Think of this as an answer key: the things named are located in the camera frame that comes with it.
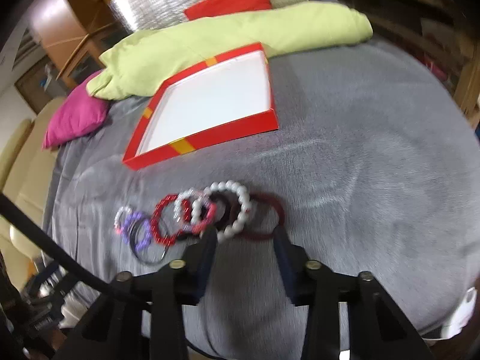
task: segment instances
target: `white object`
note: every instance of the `white object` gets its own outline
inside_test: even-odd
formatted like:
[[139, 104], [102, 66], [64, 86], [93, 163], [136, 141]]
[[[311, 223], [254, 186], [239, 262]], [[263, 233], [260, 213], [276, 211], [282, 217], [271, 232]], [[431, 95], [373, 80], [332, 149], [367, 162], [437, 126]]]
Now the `white object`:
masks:
[[151, 116], [137, 155], [260, 114], [270, 106], [270, 83], [262, 51], [219, 62], [167, 88]]
[[225, 227], [224, 231], [219, 231], [218, 233], [223, 233], [222, 236], [217, 237], [219, 243], [223, 242], [225, 239], [233, 238], [235, 234], [241, 233], [245, 223], [249, 219], [249, 212], [251, 209], [250, 195], [248, 194], [247, 187], [241, 185], [237, 181], [228, 180], [227, 182], [220, 181], [219, 183], [212, 183], [210, 186], [211, 192], [215, 191], [230, 191], [236, 193], [238, 196], [238, 202], [241, 204], [241, 210], [238, 213], [237, 220], [232, 223], [232, 225]]
[[462, 331], [462, 328], [469, 322], [475, 309], [477, 301], [477, 290], [470, 288], [462, 299], [453, 314], [442, 325], [441, 338], [451, 338]]
[[340, 352], [340, 356], [338, 356], [339, 360], [350, 360], [350, 351], [343, 350]]

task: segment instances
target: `white beaded bracelet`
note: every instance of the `white beaded bracelet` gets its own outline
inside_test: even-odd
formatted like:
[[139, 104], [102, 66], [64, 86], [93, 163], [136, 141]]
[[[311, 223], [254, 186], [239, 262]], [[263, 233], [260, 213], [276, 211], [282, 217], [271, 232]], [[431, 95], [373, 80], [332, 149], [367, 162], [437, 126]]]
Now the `white beaded bracelet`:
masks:
[[250, 195], [245, 186], [241, 185], [237, 181], [221, 181], [219, 183], [212, 183], [210, 187], [207, 187], [203, 190], [205, 195], [210, 196], [213, 192], [224, 192], [229, 191], [233, 192], [238, 196], [238, 202], [241, 204], [241, 210], [238, 213], [237, 219], [225, 227], [224, 231], [219, 231], [217, 233], [217, 240], [219, 243], [222, 243], [226, 239], [232, 238], [235, 234], [241, 233], [245, 223], [248, 221], [249, 212], [251, 210]]
[[193, 188], [190, 188], [187, 191], [184, 191], [182, 193], [178, 194], [177, 199], [175, 200], [174, 203], [174, 218], [177, 220], [177, 222], [183, 222], [183, 217], [182, 217], [182, 201], [184, 199], [189, 199], [189, 198], [195, 198], [193, 203], [191, 204], [191, 221], [190, 223], [192, 225], [196, 225], [197, 223], [200, 223], [200, 214], [202, 212], [202, 207], [207, 206], [208, 203], [210, 203], [210, 199], [208, 196], [200, 192], [198, 190], [194, 190]]

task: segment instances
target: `gold stripe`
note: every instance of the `gold stripe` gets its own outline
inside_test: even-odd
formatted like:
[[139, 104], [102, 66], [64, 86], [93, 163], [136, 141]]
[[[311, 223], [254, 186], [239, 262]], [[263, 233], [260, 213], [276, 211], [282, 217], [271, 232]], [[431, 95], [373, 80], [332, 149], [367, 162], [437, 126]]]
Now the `gold stripe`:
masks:
[[150, 119], [152, 114], [153, 114], [153, 111], [149, 107], [145, 108], [143, 112], [143, 116], [145, 116], [147, 119]]
[[185, 138], [174, 140], [173, 142], [169, 143], [169, 145], [179, 154], [185, 154], [196, 150], [195, 147], [193, 147]]
[[217, 63], [217, 59], [215, 57], [208, 58], [205, 60], [205, 63], [207, 64], [208, 67], [215, 65]]

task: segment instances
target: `black cable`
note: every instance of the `black cable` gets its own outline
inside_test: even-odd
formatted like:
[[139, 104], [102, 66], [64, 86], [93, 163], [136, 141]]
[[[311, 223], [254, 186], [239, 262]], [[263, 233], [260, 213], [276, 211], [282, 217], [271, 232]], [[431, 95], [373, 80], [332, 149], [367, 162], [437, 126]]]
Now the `black cable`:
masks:
[[112, 287], [102, 279], [91, 274], [78, 264], [48, 235], [46, 235], [32, 220], [21, 212], [3, 193], [0, 194], [0, 215], [17, 228], [24, 236], [56, 260], [68, 272], [74, 274], [94, 290], [109, 295], [121, 302], [132, 302], [143, 310], [150, 311], [150, 305], [140, 298]]
[[218, 356], [212, 356], [212, 355], [209, 355], [208, 353], [206, 352], [203, 352], [200, 348], [197, 348], [194, 344], [192, 344], [189, 340], [185, 339], [185, 341], [187, 342], [187, 346], [194, 350], [195, 352], [197, 352], [198, 354], [202, 355], [202, 356], [205, 356], [206, 358], [208, 359], [213, 359], [213, 360], [226, 360], [226, 358], [223, 358], [223, 357], [218, 357]]

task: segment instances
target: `bed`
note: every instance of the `bed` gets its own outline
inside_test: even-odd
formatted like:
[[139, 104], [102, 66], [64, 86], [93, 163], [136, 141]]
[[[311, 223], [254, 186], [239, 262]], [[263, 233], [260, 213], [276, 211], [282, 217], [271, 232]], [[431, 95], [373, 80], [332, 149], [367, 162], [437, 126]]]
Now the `bed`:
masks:
[[[106, 281], [145, 274], [159, 266], [136, 261], [115, 234], [117, 209], [152, 212], [168, 193], [238, 179], [281, 197], [287, 231], [310, 256], [374, 272], [420, 332], [432, 330], [480, 271], [480, 153], [467, 121], [425, 67], [379, 38], [276, 57], [270, 69], [278, 131], [137, 172], [121, 159], [148, 98], [114, 103], [104, 128], [60, 149], [44, 230]], [[251, 227], [273, 223], [260, 212]], [[74, 294], [86, 305], [98, 295], [82, 284]], [[306, 315], [282, 291], [272, 245], [239, 239], [217, 249], [201, 304], [184, 307], [193, 344], [237, 359], [298, 358]], [[343, 350], [347, 337], [342, 323]]]

